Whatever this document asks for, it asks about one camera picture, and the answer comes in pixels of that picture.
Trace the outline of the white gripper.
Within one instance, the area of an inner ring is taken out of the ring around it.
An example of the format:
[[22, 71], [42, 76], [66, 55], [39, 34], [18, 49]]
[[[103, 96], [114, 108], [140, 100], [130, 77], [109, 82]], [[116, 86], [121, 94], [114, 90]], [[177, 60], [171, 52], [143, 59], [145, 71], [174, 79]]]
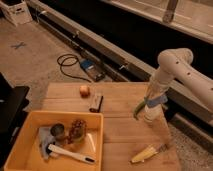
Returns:
[[168, 86], [159, 83], [157, 80], [151, 80], [148, 85], [146, 97], [149, 100], [155, 99], [163, 95], [168, 90]]

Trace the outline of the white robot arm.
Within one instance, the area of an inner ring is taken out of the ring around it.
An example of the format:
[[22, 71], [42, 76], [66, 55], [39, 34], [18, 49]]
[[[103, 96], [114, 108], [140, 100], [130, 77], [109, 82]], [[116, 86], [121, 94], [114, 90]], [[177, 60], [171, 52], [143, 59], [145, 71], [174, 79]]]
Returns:
[[158, 55], [159, 67], [150, 77], [145, 103], [149, 108], [165, 103], [165, 92], [178, 79], [213, 112], [213, 80], [191, 66], [193, 52], [188, 48], [167, 49]]

